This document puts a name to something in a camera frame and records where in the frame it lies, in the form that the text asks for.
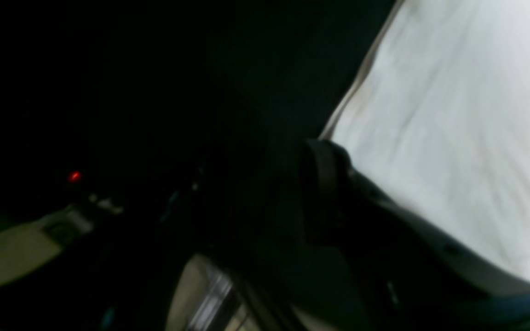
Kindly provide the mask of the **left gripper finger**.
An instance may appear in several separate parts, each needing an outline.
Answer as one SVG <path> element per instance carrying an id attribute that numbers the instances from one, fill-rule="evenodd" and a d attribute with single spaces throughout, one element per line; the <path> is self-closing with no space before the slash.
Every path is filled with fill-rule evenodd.
<path id="1" fill-rule="evenodd" d="M 374 331 L 530 331 L 530 281 L 398 205 L 340 145 L 303 142 L 300 188 L 309 242 L 340 251 Z"/>

